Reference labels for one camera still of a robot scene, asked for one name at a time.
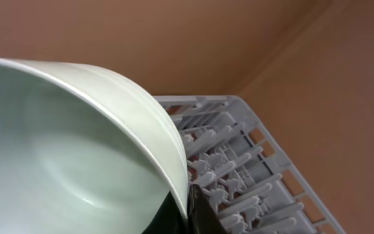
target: brown wall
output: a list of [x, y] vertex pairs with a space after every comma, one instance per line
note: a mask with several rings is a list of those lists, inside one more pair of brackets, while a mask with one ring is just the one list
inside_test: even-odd
[[348, 233], [374, 233], [374, 3], [241, 95]]
[[103, 66], [154, 94], [216, 94], [314, 5], [0, 0], [0, 57]]

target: plastic dish rack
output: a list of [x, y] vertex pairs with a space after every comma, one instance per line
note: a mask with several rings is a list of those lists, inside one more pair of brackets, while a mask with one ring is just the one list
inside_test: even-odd
[[[187, 156], [190, 183], [201, 186], [231, 234], [302, 234], [330, 224], [345, 233], [248, 105], [236, 96], [155, 96], [174, 121]], [[258, 129], [263, 139], [249, 133]], [[264, 150], [269, 144], [271, 153]], [[282, 183], [289, 170], [304, 192]], [[298, 199], [309, 196], [323, 219], [311, 222]]]

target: wall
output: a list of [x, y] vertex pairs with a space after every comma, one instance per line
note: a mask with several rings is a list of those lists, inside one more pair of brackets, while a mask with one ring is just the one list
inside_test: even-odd
[[0, 0], [0, 57], [95, 64], [153, 94], [216, 94], [314, 5]]
[[374, 2], [240, 93], [346, 232], [374, 233]]

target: gray dish rack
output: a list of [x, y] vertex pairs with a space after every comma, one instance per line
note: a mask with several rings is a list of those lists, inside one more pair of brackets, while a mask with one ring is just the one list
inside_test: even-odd
[[[190, 183], [201, 186], [231, 234], [319, 233], [330, 224], [345, 233], [256, 114], [236, 96], [155, 96], [174, 121], [186, 150]], [[258, 129], [263, 139], [249, 133]], [[263, 146], [269, 144], [271, 153]], [[304, 192], [292, 196], [281, 181], [289, 170]], [[311, 222], [308, 196], [323, 215]]]

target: bowl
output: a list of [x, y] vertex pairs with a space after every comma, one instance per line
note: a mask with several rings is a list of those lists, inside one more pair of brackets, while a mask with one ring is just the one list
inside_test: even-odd
[[85, 64], [0, 58], [0, 233], [141, 233], [171, 191], [181, 138], [144, 89]]

